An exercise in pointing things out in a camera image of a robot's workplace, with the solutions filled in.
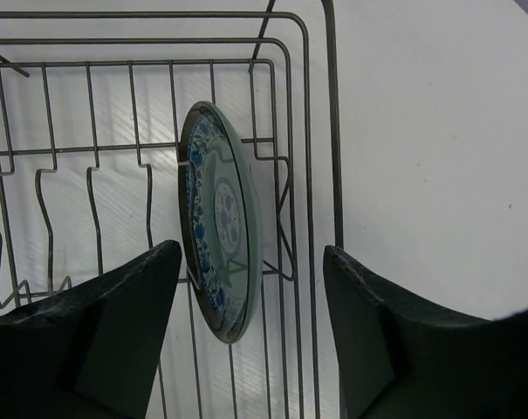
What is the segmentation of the green blue patterned small plate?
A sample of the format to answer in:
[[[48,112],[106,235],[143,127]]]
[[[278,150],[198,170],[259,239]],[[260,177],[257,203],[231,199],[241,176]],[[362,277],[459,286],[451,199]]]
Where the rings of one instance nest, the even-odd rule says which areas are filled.
[[[235,128],[208,101],[187,113],[177,148],[182,243],[195,297],[225,344],[246,333],[263,280],[263,218]]]

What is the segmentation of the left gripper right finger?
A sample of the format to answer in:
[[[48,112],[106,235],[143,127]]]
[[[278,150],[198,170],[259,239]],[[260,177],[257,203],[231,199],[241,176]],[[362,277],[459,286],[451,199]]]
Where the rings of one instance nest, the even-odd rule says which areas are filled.
[[[348,418],[528,418],[528,308],[481,319],[326,246],[323,275]]]

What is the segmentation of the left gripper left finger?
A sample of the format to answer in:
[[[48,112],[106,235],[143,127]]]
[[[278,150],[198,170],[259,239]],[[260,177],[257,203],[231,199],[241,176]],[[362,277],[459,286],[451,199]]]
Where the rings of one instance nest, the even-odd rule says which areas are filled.
[[[182,263],[167,240],[0,315],[0,418],[142,418]]]

